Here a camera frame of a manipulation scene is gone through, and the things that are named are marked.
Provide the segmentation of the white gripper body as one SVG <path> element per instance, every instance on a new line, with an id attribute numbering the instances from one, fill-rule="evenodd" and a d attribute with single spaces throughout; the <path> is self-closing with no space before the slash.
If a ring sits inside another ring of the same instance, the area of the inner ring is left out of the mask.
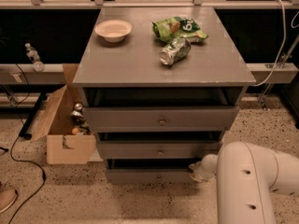
<path id="1" fill-rule="evenodd" d="M 193 172 L 203 181 L 208 181 L 216 175 L 218 156 L 215 154 L 206 155 L 201 161 L 195 164 Z"/>

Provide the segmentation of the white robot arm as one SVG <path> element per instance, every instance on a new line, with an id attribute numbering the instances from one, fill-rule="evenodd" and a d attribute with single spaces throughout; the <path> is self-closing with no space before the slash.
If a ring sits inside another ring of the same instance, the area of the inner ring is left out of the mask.
<path id="1" fill-rule="evenodd" d="M 189 166 L 195 181 L 216 179 L 218 224 L 276 224 L 270 194 L 299 194 L 299 159 L 245 142 Z"/>

